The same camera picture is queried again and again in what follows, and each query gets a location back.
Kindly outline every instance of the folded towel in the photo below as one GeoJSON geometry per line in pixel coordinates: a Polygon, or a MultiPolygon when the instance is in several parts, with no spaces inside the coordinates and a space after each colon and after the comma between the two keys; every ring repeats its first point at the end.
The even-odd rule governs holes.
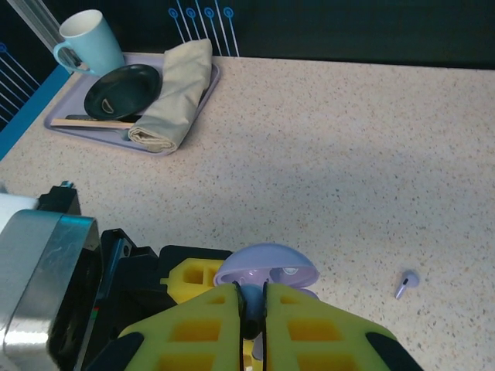
{"type": "Polygon", "coordinates": [[[150,152],[172,153],[191,128],[210,85],[211,41],[194,40],[165,52],[159,98],[129,129],[129,138],[150,152]]]}

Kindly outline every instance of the lavender tray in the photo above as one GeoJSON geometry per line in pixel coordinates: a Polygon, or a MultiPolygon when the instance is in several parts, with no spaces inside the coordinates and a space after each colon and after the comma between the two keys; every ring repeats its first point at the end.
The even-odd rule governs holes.
{"type": "MultiPolygon", "coordinates": [[[[163,68],[163,57],[162,56],[125,56],[126,64],[148,64],[149,66],[155,67],[160,76],[162,75],[163,68]]],[[[201,110],[207,103],[210,95],[212,94],[215,86],[218,84],[220,79],[220,69],[216,65],[212,65],[211,68],[211,81],[210,86],[204,92],[201,97],[200,105],[196,111],[196,116],[194,120],[198,117],[201,110]]],[[[145,152],[149,155],[163,156],[166,152],[162,153],[151,153],[146,150],[143,145],[134,143],[133,141],[124,141],[121,139],[120,135],[115,131],[95,131],[95,130],[81,130],[81,129],[62,129],[62,128],[52,128],[52,120],[54,118],[65,118],[68,114],[86,114],[84,111],[84,97],[86,97],[87,91],[93,86],[93,84],[98,80],[98,77],[91,75],[83,75],[70,89],[67,93],[60,99],[60,101],[55,105],[55,107],[48,113],[43,122],[46,129],[51,131],[56,131],[61,134],[72,135],[78,138],[84,138],[97,143],[103,143],[106,145],[118,146],[120,148],[127,148],[133,151],[145,152]]]]}

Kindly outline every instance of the countertop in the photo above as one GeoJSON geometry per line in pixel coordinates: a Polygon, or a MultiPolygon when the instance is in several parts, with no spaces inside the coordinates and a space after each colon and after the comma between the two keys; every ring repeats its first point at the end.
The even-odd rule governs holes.
{"type": "Polygon", "coordinates": [[[0,163],[11,193],[75,183],[100,231],[138,244],[283,243],[322,300],[388,327],[424,370],[493,370],[495,73],[217,58],[181,148],[156,158],[54,134],[0,163]],[[422,282],[401,300],[401,272],[422,282]]]}

